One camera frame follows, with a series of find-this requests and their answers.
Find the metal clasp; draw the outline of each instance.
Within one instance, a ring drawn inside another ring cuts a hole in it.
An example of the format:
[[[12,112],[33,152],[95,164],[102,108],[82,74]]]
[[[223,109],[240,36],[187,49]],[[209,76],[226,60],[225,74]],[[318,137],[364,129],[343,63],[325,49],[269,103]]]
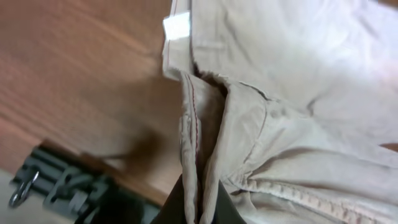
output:
[[[39,177],[40,171],[37,166],[30,166],[26,171],[25,177],[21,180],[17,190],[13,193],[8,203],[10,208],[17,208],[26,201],[29,196],[33,183]]]

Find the beige fabric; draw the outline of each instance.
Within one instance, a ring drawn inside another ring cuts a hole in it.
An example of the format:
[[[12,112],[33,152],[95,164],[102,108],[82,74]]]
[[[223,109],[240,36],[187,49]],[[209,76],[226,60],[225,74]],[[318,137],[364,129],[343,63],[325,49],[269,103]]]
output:
[[[396,11],[192,0],[192,24],[165,58],[193,55],[204,80],[164,67],[183,86],[188,223],[211,223],[219,180],[248,223],[398,223],[398,153],[379,146],[398,142]]]
[[[172,2],[170,16],[175,16],[190,11],[190,0],[178,0]],[[178,75],[171,70],[177,68],[180,71],[192,73],[192,58],[190,51],[190,37],[176,40],[165,40],[163,48],[164,75],[167,78],[178,80]]]

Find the wooden surface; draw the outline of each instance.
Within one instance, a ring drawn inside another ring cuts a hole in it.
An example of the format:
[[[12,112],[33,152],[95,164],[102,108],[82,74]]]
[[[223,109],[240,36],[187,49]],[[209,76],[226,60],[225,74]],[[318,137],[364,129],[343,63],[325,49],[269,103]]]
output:
[[[161,76],[170,5],[0,0],[0,168],[49,139],[108,158],[164,202],[181,173],[180,85]]]

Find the seam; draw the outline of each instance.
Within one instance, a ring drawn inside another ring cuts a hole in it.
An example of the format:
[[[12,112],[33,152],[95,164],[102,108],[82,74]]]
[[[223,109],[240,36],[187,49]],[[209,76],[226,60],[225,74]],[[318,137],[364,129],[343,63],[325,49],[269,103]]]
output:
[[[248,189],[248,188],[244,189],[244,188],[242,188],[241,186],[238,186],[236,183],[234,183],[234,182],[231,180],[231,177],[227,177],[227,179],[229,180],[229,182],[230,182],[233,186],[235,186],[235,187],[237,187],[237,188],[239,188],[239,189],[248,190],[249,192],[254,192],[252,189]],[[361,212],[357,212],[356,210],[353,210],[352,208],[346,208],[346,207],[343,205],[343,203],[342,203],[341,205],[339,205],[339,204],[337,204],[336,202],[332,202],[332,201],[327,200],[327,199],[325,199],[325,198],[318,197],[318,196],[316,196],[316,195],[314,195],[314,194],[312,194],[312,193],[310,193],[310,192],[307,192],[307,191],[305,191],[305,190],[300,190],[300,189],[297,189],[297,188],[295,188],[295,187],[293,187],[293,186],[285,185],[285,184],[280,183],[280,182],[278,182],[278,183],[275,183],[275,182],[272,182],[272,181],[266,181],[266,182],[270,183],[271,186],[272,186],[272,185],[279,185],[279,186],[281,187],[281,189],[282,189],[283,187],[285,187],[285,188],[288,188],[288,189],[292,189],[292,190],[298,191],[298,192],[300,192],[300,193],[302,193],[302,194],[306,194],[306,195],[308,195],[309,197],[318,199],[319,202],[330,203],[332,206],[340,207],[340,208],[342,208],[344,211],[348,211],[348,212],[354,213],[357,217],[363,217],[363,218],[367,218],[368,220],[371,220],[371,221],[373,221],[373,222],[379,222],[379,219],[378,219],[378,218],[372,218],[372,217],[369,217],[369,216],[367,216],[367,215],[365,215],[365,214],[363,214],[363,213],[361,213]],[[285,195],[285,196],[283,196],[283,195],[277,195],[277,194],[275,194],[275,191],[274,191],[274,190],[273,190],[272,192],[259,192],[259,193],[271,194],[271,195],[273,195],[273,196],[275,196],[275,197],[283,198],[283,199],[286,199],[286,200],[295,202],[295,203],[297,203],[297,204],[299,204],[299,205],[301,205],[301,206],[313,208],[313,209],[316,210],[315,207],[310,207],[310,206],[306,205],[305,203],[303,203],[303,202],[301,202],[301,201],[299,201],[299,200],[293,200],[292,198],[288,197],[287,195]],[[335,217],[335,218],[339,218],[339,219],[341,220],[340,217],[337,217],[336,215],[333,215],[332,213],[323,212],[323,211],[319,211],[319,212],[325,213],[325,214],[327,214],[327,215],[331,215],[331,216],[333,216],[333,217]]]
[[[195,129],[196,129],[196,145],[195,145],[195,157],[198,157],[198,116],[197,116],[197,109],[195,106],[195,89],[193,88],[193,83],[189,75],[187,75],[189,82],[191,83],[192,87],[192,104],[193,104],[193,113],[195,114]]]
[[[173,16],[175,16],[175,12],[177,11],[177,4],[178,0],[175,0],[175,5],[174,5],[174,10],[173,10]],[[170,65],[170,40],[167,41],[167,68]]]
[[[266,125],[267,116],[268,116],[267,106],[266,106],[266,102],[264,102],[264,119],[262,120],[261,128],[259,130],[259,134],[257,135],[257,138],[254,140],[252,148],[250,149],[248,154],[245,155],[245,159],[243,160],[243,163],[239,167],[237,167],[236,169],[232,170],[227,175],[228,178],[233,176],[233,175],[235,175],[237,172],[244,172],[243,167],[247,165],[249,156],[253,153],[253,150],[255,150],[255,148],[259,145],[259,140],[260,140],[260,138],[263,135],[264,128],[265,128],[265,125]]]

